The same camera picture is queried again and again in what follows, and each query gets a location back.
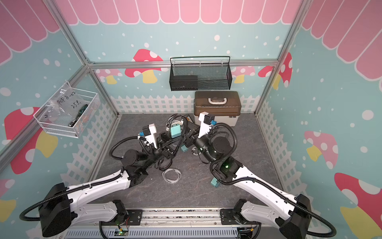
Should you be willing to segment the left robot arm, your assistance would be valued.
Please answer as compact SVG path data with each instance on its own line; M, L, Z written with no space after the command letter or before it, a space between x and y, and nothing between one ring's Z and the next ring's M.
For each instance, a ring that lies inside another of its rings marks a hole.
M156 127L151 124L135 139L142 151L128 150L118 157L122 167L116 173L94 181L66 187L64 183L54 185L44 200L21 212L19 219L25 222L39 222L45 238L56 236L80 222L107 222L120 225L128 218L128 211L120 200L113 200L104 206L92 202L116 191L132 188L148 176L148 168L159 166L165 159L172 160L183 144L187 125L174 132L172 123L166 131L156 136Z

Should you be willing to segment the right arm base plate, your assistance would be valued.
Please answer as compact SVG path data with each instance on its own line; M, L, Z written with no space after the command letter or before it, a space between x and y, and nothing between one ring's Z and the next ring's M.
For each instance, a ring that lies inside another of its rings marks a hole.
M219 214L222 225L259 225L259 222L248 221L233 209L220 209Z

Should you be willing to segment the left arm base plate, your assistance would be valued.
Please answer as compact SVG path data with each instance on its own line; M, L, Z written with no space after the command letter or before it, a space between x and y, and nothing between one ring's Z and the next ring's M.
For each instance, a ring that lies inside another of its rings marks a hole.
M129 209L124 213L118 213L109 222L102 222L103 226L140 226L143 210Z

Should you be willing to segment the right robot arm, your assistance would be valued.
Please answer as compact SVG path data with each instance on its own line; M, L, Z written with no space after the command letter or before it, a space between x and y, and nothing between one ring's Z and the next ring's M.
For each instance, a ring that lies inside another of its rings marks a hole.
M256 222L273 226L287 239L336 236L335 227L311 211L306 196L293 196L274 187L232 157L238 139L231 126L216 122L214 115L207 112L201 113L199 120L201 123L196 125L185 119L182 132L186 142L194 145L209 162L210 173L220 184L238 187L266 204L259 207L239 200L233 212L235 221L242 225Z

